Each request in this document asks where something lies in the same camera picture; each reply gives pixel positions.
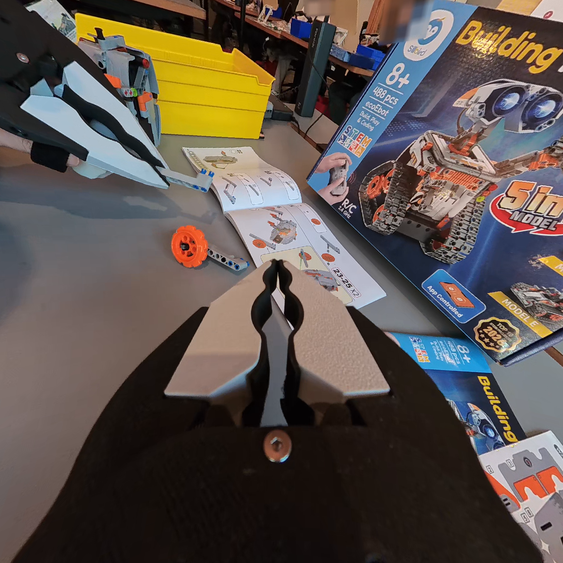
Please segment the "grey building beam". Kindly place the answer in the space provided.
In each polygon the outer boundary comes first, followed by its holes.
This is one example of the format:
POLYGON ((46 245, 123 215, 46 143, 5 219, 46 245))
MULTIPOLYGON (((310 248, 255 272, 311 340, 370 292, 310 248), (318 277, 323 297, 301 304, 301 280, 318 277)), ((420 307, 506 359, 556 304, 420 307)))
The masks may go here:
POLYGON ((174 172, 170 169, 157 167, 157 171, 168 181, 194 190, 207 193, 212 185, 213 174, 203 169, 196 177, 174 172))

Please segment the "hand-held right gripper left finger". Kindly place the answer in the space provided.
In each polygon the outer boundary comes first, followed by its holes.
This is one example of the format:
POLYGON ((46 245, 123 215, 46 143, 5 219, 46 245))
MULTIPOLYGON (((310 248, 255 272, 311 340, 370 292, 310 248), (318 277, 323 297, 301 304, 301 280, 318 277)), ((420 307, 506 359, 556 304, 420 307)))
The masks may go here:
POLYGON ((271 317, 278 263, 269 261, 208 307, 165 395, 227 408, 236 423, 259 426, 269 388, 263 327, 271 317))

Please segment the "printed leaflet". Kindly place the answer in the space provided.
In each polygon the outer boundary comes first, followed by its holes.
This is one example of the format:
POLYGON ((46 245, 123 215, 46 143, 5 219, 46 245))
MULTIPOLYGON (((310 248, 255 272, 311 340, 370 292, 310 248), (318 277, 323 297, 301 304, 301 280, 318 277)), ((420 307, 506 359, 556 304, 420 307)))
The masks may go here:
POLYGON ((26 9, 38 13, 41 18, 67 39, 73 43, 77 42, 75 19, 58 1, 34 1, 26 5, 26 9))

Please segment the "grey desk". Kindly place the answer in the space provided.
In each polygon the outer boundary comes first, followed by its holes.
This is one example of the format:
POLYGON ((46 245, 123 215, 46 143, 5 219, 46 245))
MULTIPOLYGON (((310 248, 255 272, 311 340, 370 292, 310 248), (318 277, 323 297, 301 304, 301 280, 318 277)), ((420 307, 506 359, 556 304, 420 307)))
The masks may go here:
MULTIPOLYGON (((383 330, 461 332, 306 183, 318 151, 291 124, 264 140, 164 135, 159 151, 194 175, 183 146, 250 146, 289 173, 302 199, 382 287, 362 308, 383 330)), ((158 190, 112 175, 91 180, 14 157, 1 164, 1 562, 52 506, 88 433, 125 378, 201 306, 239 279, 214 262, 183 268, 170 242, 195 225, 250 261, 213 193, 158 190)), ((510 367, 488 360, 528 436, 562 441, 562 366, 542 351, 510 367)))

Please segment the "person's left hand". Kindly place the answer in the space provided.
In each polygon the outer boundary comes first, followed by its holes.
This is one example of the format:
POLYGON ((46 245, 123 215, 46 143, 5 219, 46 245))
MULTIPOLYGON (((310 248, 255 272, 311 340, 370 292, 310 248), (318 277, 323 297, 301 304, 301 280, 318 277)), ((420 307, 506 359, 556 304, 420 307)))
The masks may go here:
POLYGON ((32 140, 1 130, 1 167, 31 164, 32 144, 32 140))

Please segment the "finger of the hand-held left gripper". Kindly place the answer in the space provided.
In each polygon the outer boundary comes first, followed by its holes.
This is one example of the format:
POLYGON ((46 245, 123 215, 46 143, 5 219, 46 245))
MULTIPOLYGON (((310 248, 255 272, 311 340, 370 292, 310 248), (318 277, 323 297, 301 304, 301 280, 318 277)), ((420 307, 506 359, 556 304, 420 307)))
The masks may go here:
POLYGON ((102 101, 109 108, 77 92, 53 92, 32 94, 20 108, 32 141, 77 157, 87 165, 83 175, 114 173, 167 189, 167 165, 130 110, 114 96, 102 101))
POLYGON ((157 148, 113 86, 106 88, 76 61, 64 67, 57 95, 86 120, 102 123, 115 138, 92 130, 78 134, 87 162, 115 173, 158 173, 167 168, 157 148))

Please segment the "grey and orange sticker sheet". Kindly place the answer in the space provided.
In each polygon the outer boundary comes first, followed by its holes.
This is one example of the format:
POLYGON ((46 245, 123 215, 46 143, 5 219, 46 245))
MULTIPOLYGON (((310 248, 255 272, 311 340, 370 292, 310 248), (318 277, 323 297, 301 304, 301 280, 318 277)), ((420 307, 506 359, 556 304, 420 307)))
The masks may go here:
POLYGON ((546 431, 479 455, 496 494, 544 562, 562 562, 562 443, 546 431))

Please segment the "flat blue bin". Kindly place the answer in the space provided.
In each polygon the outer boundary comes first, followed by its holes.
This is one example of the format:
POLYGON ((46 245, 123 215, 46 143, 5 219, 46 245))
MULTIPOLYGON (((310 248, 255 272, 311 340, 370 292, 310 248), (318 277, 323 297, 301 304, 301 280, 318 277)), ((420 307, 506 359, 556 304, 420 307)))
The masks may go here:
POLYGON ((356 63, 354 63, 357 67, 363 67, 364 69, 369 70, 376 70, 377 67, 380 66, 384 57, 389 49, 388 46, 364 46, 358 44, 356 47, 356 63))

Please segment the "dark upright power unit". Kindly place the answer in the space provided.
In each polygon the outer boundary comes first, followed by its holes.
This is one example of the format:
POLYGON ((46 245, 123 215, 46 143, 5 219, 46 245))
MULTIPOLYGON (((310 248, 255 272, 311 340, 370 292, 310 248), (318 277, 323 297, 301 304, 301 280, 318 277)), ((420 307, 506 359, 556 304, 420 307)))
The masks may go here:
POLYGON ((327 21, 313 22, 294 109, 300 116, 314 114, 335 31, 336 26, 327 21))

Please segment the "long background table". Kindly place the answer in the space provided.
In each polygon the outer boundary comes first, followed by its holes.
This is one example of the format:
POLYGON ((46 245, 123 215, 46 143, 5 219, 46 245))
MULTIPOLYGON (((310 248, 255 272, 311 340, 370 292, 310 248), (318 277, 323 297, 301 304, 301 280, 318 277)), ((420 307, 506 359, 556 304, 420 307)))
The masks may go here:
MULTIPOLYGON (((221 4, 225 7, 227 7, 228 9, 234 11, 234 13, 236 14, 236 17, 240 18, 240 8, 235 5, 235 2, 231 2, 231 1, 216 1, 216 2, 218 4, 221 4)), ((284 40, 291 41, 292 43, 296 44, 297 46, 300 46, 301 48, 303 48, 305 50, 308 47, 308 41, 307 40, 297 38, 297 37, 293 36, 290 32, 286 32, 285 30, 276 30, 276 29, 272 28, 271 26, 265 25, 263 23, 259 23, 258 20, 257 20, 257 17, 254 17, 254 14, 246 15, 245 16, 245 22, 247 24, 253 26, 254 28, 261 30, 262 32, 265 32, 268 35, 270 35, 271 37, 274 37, 276 39, 284 39, 284 40)), ((336 57, 332 56, 331 54, 329 54, 328 60, 331 62, 331 64, 337 65, 339 67, 346 69, 346 72, 350 72, 350 73, 354 73, 354 74, 358 74, 358 75, 363 75, 363 76, 366 76, 366 77, 372 77, 373 74, 374 74, 374 71, 372 69, 364 69, 362 67, 356 67, 354 65, 349 64, 346 61, 342 61, 340 59, 337 59, 336 57)))

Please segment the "blue printed booklet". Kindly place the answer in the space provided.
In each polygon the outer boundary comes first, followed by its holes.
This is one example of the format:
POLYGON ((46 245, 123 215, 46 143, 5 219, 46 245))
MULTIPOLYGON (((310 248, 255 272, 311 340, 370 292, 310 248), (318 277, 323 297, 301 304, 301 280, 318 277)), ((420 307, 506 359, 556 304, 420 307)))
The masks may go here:
POLYGON ((477 454, 525 440, 487 361, 467 339, 391 333, 446 398, 477 454))

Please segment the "partly built toy robot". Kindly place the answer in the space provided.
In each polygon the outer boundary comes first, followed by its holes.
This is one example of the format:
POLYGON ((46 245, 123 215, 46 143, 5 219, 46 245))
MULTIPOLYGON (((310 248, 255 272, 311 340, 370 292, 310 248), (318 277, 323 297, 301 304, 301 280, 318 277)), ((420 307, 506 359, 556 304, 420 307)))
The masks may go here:
POLYGON ((95 31, 96 35, 90 34, 92 39, 80 38, 78 46, 102 69, 150 140, 159 146, 159 87, 150 55, 127 46, 122 35, 104 35, 101 28, 95 31))

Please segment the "open instruction booklet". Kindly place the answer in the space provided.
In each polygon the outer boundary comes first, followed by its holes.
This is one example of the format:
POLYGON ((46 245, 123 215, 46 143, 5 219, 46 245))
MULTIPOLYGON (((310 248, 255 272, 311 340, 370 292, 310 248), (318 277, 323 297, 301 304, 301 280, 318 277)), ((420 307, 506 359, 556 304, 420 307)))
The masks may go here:
POLYGON ((251 147, 183 147, 193 166, 213 172, 211 190, 255 265, 284 260, 344 305, 361 308, 386 296, 303 203, 297 182, 251 147))

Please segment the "black power adapter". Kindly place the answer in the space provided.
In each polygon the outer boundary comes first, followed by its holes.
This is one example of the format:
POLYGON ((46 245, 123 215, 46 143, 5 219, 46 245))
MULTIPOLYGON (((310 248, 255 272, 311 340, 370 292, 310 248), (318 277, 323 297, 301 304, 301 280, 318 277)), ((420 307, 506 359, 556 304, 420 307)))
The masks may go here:
POLYGON ((292 109, 287 107, 276 96, 270 95, 264 112, 264 120, 292 122, 293 119, 292 109))

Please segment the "yellow plastic bin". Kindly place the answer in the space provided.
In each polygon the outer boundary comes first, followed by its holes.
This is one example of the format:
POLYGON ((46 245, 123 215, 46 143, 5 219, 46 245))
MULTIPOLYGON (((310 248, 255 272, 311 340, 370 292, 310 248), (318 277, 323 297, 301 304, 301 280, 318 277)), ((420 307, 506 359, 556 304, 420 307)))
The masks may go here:
POLYGON ((122 35, 151 55, 162 133, 257 139, 274 77, 237 49, 78 13, 77 33, 122 35))

